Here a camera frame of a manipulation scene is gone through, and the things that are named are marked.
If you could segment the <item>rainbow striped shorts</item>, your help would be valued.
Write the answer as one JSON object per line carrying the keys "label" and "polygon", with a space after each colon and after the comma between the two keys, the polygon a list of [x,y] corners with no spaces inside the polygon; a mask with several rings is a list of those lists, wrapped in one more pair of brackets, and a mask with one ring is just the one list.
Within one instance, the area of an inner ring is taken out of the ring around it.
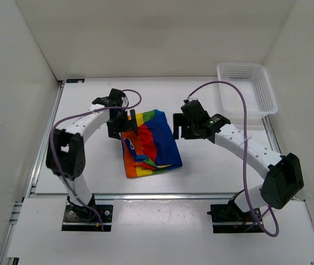
{"label": "rainbow striped shorts", "polygon": [[121,133],[127,178],[165,173],[182,167],[182,159],[164,112],[157,109],[136,115],[138,133]]}

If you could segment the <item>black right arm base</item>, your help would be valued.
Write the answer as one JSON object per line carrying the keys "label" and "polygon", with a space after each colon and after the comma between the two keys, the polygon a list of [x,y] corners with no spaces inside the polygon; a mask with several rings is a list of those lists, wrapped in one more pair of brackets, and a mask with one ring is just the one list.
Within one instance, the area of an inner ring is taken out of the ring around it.
{"label": "black right arm base", "polygon": [[235,195],[226,204],[211,204],[207,214],[211,217],[214,234],[262,233],[248,210],[242,212],[235,204]]}

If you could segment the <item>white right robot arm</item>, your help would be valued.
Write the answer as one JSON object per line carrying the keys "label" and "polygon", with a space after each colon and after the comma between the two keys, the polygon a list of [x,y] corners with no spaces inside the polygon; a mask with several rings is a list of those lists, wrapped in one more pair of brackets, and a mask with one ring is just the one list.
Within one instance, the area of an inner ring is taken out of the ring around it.
{"label": "white right robot arm", "polygon": [[173,114],[175,139],[207,139],[241,158],[264,180],[259,186],[238,192],[228,202],[233,220],[244,219],[251,208],[282,209],[304,187],[300,160],[293,153],[282,155],[244,137],[226,117],[210,116],[198,100],[187,102],[181,110]]}

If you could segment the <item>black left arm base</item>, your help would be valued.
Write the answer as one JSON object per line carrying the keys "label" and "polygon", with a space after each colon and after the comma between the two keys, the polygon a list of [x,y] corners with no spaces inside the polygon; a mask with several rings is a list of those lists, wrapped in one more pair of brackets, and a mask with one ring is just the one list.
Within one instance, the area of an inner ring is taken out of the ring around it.
{"label": "black left arm base", "polygon": [[84,206],[74,205],[67,197],[61,230],[74,232],[110,232],[112,228],[113,205],[96,204],[91,201],[89,206],[96,209],[100,219],[94,211]]}

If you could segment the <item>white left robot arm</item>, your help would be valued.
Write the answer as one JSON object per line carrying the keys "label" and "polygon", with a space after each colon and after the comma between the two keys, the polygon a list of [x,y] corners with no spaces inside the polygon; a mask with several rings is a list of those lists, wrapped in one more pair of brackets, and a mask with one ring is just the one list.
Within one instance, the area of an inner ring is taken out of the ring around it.
{"label": "white left robot arm", "polygon": [[[129,104],[126,95],[129,91],[139,97],[135,105]],[[96,215],[95,199],[83,176],[85,143],[102,125],[107,125],[111,139],[120,140],[123,132],[137,134],[134,108],[141,101],[137,91],[112,88],[108,96],[93,100],[86,112],[59,120],[50,131],[46,167],[62,181],[69,203],[77,207],[77,215],[84,221],[90,221]]]}

